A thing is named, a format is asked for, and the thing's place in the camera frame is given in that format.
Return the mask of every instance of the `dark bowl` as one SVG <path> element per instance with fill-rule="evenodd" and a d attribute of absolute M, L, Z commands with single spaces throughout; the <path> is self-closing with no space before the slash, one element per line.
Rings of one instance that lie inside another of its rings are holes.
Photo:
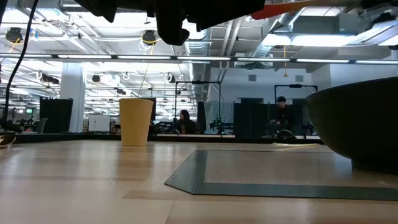
<path fill-rule="evenodd" d="M 354 166 L 398 170 L 397 100 L 394 77 L 322 90 L 307 106 L 322 141 Z"/>

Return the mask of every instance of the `pillar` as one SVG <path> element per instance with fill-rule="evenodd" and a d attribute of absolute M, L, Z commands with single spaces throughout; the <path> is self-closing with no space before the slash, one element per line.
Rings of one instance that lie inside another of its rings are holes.
<path fill-rule="evenodd" d="M 83 131 L 85 113 L 86 73 L 82 63 L 63 63 L 60 99 L 73 99 L 69 131 Z"/>

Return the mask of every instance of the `woman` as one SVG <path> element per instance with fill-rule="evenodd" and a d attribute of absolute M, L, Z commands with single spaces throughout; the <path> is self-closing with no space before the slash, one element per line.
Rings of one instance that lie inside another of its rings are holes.
<path fill-rule="evenodd" d="M 196 134 L 197 124 L 190 119 L 187 110 L 180 111 L 180 119 L 177 122 L 177 130 L 180 134 Z"/>

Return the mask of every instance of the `man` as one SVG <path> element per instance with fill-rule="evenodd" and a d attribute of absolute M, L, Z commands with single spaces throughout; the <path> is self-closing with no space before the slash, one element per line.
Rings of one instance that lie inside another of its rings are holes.
<path fill-rule="evenodd" d="M 286 105 L 286 98 L 284 96 L 280 96 L 277 99 L 276 122 L 277 124 L 285 124 L 287 125 L 287 130 L 292 130 L 294 123 L 293 116 L 289 106 Z"/>

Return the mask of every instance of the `person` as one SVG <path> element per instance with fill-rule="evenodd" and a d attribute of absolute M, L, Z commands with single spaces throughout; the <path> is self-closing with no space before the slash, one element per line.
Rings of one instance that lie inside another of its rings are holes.
<path fill-rule="evenodd" d="M 293 126 L 293 115 L 288 105 L 286 105 L 286 98 L 280 96 L 277 99 L 277 110 L 276 110 L 276 122 L 277 124 L 286 125 L 286 129 L 291 131 Z"/>
<path fill-rule="evenodd" d="M 180 111 L 180 119 L 177 121 L 177 130 L 180 134 L 196 134 L 197 124 L 190 119 L 187 110 Z"/>

